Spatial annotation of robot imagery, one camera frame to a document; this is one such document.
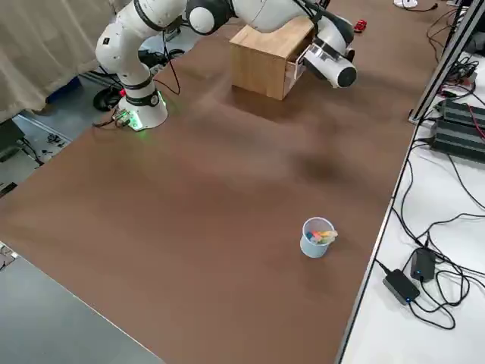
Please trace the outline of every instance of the robotic arm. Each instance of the robotic arm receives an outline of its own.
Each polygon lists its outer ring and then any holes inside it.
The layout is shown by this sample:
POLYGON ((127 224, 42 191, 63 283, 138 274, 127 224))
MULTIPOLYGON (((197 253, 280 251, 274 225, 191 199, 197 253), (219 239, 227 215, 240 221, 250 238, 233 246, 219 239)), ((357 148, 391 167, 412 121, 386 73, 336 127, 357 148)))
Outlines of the robotic arm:
POLYGON ((334 87, 353 84, 352 25, 322 8, 317 0, 132 0, 109 24, 98 40, 96 57, 117 73, 126 90, 114 118, 134 130, 157 127, 167 118, 167 109, 155 88, 147 66, 138 59, 138 49, 185 10, 186 19, 198 34, 208 35, 230 18, 240 17, 262 33, 281 28, 294 17, 308 16, 318 28, 314 42, 305 50, 303 63, 334 87))

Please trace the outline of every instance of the plastic cup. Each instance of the plastic cup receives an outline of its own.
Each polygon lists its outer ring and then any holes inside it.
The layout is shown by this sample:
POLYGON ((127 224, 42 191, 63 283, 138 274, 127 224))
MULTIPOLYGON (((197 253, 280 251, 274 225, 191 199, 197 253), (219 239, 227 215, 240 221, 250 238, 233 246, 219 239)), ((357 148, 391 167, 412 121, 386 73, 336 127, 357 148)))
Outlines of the plastic cup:
POLYGON ((303 224, 302 239, 300 240, 300 248, 302 252, 310 258, 320 258, 327 251, 332 242, 317 244, 312 243, 306 236, 312 231, 334 231, 332 223, 325 218, 310 218, 303 224))

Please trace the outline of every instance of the brown table surface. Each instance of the brown table surface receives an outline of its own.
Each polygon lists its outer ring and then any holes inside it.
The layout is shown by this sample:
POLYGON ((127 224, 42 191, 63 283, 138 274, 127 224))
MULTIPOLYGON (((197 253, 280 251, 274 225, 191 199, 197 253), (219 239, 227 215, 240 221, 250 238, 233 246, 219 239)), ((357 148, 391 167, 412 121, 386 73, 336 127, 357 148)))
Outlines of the brown table surface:
POLYGON ((1 200, 0 239, 169 364, 332 362, 444 10, 330 10, 368 21, 354 87, 307 73, 284 102, 232 88, 226 26, 176 60, 165 124, 85 132, 1 200), (322 259, 299 249, 311 216, 339 231, 322 259))

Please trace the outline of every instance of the power adapter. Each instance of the power adapter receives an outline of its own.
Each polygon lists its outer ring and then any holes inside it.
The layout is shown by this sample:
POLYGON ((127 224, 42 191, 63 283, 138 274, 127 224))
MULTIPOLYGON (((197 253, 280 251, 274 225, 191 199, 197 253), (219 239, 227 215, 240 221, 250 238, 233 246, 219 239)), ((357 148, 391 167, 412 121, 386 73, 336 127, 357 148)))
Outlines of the power adapter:
POLYGON ((411 277, 424 283, 434 279, 435 255, 426 248, 415 251, 411 260, 411 277))
POLYGON ((386 272, 383 279, 384 286, 392 292, 394 297, 402 304, 407 305, 419 297, 419 289, 402 273, 395 269, 390 271, 384 264, 376 259, 377 264, 386 272))

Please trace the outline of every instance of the curtain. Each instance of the curtain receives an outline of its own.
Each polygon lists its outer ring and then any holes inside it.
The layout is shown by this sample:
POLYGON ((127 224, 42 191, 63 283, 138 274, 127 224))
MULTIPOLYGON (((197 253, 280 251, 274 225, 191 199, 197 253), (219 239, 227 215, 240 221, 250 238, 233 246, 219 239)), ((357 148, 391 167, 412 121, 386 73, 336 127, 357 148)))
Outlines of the curtain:
POLYGON ((124 0, 0 0, 0 122, 97 66, 99 35, 124 0))

